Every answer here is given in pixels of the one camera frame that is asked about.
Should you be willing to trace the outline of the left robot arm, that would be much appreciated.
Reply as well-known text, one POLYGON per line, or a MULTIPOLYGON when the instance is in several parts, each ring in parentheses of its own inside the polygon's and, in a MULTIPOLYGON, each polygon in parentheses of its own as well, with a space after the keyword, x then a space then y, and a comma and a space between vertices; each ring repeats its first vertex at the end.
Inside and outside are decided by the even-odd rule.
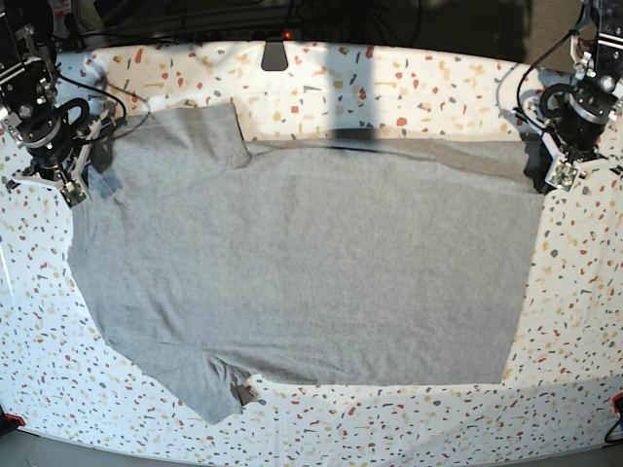
POLYGON ((516 116, 540 137, 538 155, 524 173, 541 194, 570 191, 585 172, 585 162, 603 160, 599 140, 622 113, 622 3, 583 1, 578 21, 524 73, 530 73, 564 42, 569 42, 573 74, 539 95, 536 115, 524 108, 522 88, 516 89, 516 116))

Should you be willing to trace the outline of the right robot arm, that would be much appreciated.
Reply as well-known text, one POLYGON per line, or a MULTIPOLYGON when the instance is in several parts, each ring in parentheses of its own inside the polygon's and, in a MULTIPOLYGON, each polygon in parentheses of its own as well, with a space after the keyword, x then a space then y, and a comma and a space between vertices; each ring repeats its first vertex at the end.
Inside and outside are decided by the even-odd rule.
POLYGON ((127 108, 105 90, 64 77, 56 63, 55 15, 48 1, 1 3, 1 127, 26 150, 30 163, 4 182, 57 190, 68 206, 88 195, 86 168, 91 146, 127 122, 127 108), (87 100, 56 102, 61 80, 110 98, 95 116, 87 100))

